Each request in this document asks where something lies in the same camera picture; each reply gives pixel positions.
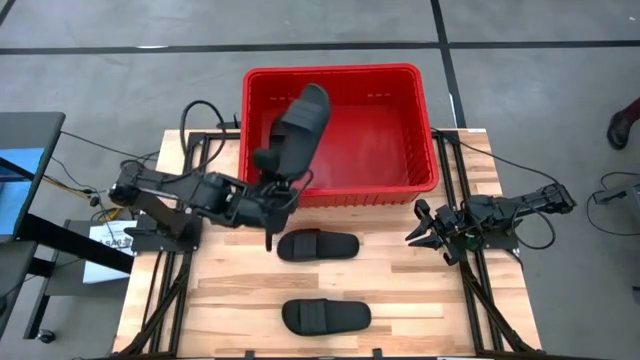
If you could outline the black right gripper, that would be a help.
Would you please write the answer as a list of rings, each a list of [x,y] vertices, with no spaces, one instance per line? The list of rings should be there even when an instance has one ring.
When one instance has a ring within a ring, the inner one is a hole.
[[[425,235],[433,223],[431,208],[424,199],[417,200],[414,204],[414,214],[419,219],[419,225],[406,236],[408,245],[433,250],[442,249],[445,262],[448,265],[457,264],[466,257],[467,251],[477,252],[483,248],[480,207],[478,198],[472,197],[458,210],[449,206],[438,208],[434,220],[434,233]]]

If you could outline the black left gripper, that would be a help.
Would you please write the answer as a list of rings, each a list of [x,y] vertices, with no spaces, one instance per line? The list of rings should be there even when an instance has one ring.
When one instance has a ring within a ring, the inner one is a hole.
[[[289,216],[298,206],[299,195],[306,189],[306,176],[290,183],[273,181],[267,185],[250,186],[234,198],[234,227],[261,228],[265,231],[265,248],[272,249],[273,236],[284,230]]]

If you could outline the black slide sandal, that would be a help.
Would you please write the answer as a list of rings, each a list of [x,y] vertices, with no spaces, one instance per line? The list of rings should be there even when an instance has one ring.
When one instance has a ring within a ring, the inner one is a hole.
[[[310,83],[272,123],[267,148],[252,154],[259,181],[293,182],[309,170],[330,117],[326,90]]]
[[[366,329],[372,321],[370,307],[359,301],[294,299],[283,304],[285,326],[299,336],[324,336]]]
[[[283,261],[310,262],[354,258],[360,249],[357,236],[348,233],[299,229],[285,234],[277,244]]]

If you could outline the red plastic bin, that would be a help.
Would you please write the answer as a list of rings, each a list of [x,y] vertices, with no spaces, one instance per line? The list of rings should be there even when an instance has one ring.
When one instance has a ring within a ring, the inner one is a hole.
[[[243,81],[238,176],[259,178],[251,155],[310,83],[329,95],[330,118],[300,197],[303,207],[395,205],[438,184],[421,73],[408,63],[254,68]]]

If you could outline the white printed paper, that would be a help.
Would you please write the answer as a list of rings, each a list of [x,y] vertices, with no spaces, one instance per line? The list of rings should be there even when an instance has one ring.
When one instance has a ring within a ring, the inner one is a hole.
[[[126,228],[137,225],[136,220],[114,220],[103,225],[91,226],[89,238],[95,242],[114,248],[127,255],[132,255],[133,237],[125,233]],[[114,270],[106,266],[92,262],[86,262],[84,266],[83,283],[96,284],[113,280],[128,278],[129,274]]]

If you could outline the grey device on floor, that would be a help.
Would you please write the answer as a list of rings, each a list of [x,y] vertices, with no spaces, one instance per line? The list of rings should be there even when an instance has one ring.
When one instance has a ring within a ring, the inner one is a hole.
[[[632,179],[613,188],[597,192],[594,201],[597,204],[608,204],[616,199],[628,197],[640,206],[640,180]]]

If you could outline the black desk beam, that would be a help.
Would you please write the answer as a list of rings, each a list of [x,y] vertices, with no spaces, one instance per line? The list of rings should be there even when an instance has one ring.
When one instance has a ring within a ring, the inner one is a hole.
[[[133,266],[133,256],[35,215],[27,214],[24,217],[17,230],[17,236],[20,240],[35,241],[121,272],[130,273]]]

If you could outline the person's foot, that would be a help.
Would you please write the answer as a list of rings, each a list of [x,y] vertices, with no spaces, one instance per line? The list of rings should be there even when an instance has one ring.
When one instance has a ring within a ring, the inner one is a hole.
[[[631,127],[640,120],[640,97],[624,109],[616,112],[610,119],[606,132],[609,145],[614,150],[626,147]]]

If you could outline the black desk top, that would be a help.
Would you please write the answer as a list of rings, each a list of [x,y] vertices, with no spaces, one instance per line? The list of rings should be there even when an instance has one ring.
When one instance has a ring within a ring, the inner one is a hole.
[[[66,115],[62,112],[0,112],[0,149],[44,149],[35,174],[0,158],[0,180],[2,182],[19,181],[20,179],[32,181],[13,234],[0,236],[0,243],[12,241],[17,237],[17,230],[29,212],[58,143],[65,118]]]

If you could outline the blue panel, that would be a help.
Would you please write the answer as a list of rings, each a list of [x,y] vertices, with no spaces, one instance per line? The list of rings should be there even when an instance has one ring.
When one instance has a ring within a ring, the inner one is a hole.
[[[0,158],[35,174],[43,153],[43,148],[0,149]],[[31,180],[23,179],[10,182],[0,180],[0,236],[13,234],[31,183]]]

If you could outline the black desk leg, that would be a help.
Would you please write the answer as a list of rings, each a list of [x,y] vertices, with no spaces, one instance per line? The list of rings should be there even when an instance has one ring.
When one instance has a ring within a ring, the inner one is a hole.
[[[34,277],[43,278],[43,282],[35,298],[35,304],[25,328],[23,336],[25,340],[37,340],[36,335],[38,330],[44,329],[41,327],[41,324],[50,300],[50,296],[47,294],[47,286],[53,274],[54,267],[55,263],[50,260],[34,257],[30,261],[28,273]]]

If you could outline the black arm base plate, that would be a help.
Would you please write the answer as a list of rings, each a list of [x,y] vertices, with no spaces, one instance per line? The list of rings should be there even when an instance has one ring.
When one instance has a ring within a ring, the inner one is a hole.
[[[518,247],[514,234],[507,234],[500,229],[483,230],[469,229],[450,237],[450,241],[458,248],[477,252],[484,249],[512,250]]]
[[[202,220],[192,217],[183,232],[175,238],[168,230],[162,230],[153,218],[143,214],[139,216],[135,227],[127,227],[124,232],[133,238],[131,249],[137,253],[189,253],[199,248],[202,227]]]

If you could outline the black aluminium support frame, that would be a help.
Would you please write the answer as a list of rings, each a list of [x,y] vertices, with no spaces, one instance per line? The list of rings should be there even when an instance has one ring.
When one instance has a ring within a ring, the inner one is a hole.
[[[156,168],[182,175],[204,163],[213,153],[211,147],[217,146],[222,138],[238,140],[240,132],[190,131],[186,140],[187,150],[183,151],[179,132],[167,130]],[[180,257],[174,252],[135,253],[112,354],[135,360],[146,355],[169,358],[177,354],[177,348],[173,346],[162,351],[160,342],[162,332],[174,323],[171,311],[178,297],[170,295],[171,289],[177,279],[186,279],[175,268]]]
[[[462,143],[457,135],[448,131],[434,129],[432,134],[435,136],[438,148],[440,166],[443,172],[447,195],[447,206],[451,207],[453,210],[458,210],[464,202],[471,198],[461,150]],[[447,157],[447,144],[450,144],[453,149],[454,160],[456,162],[457,174],[460,180],[463,196],[463,201],[461,203],[457,203],[455,198],[453,180],[451,178],[451,171]],[[463,292],[475,355],[482,358],[514,359],[525,354],[536,354],[538,350],[529,346],[518,335],[495,305],[483,250],[472,252],[475,257],[475,268],[472,268],[469,264],[467,258],[468,252],[469,251],[466,252],[466,257],[455,265],[459,266],[459,272],[462,278]],[[477,310],[478,305],[481,305],[484,308],[488,318],[489,332],[491,342],[493,344],[493,348],[491,350],[487,350],[484,347],[479,313]]]

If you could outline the grey base plate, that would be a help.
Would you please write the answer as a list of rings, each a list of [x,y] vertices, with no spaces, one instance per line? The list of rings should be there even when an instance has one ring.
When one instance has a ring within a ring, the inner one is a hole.
[[[128,279],[117,279],[95,284],[84,284],[85,261],[76,256],[60,252],[57,254],[56,269],[49,279],[46,294],[50,296],[108,297],[126,293]]]

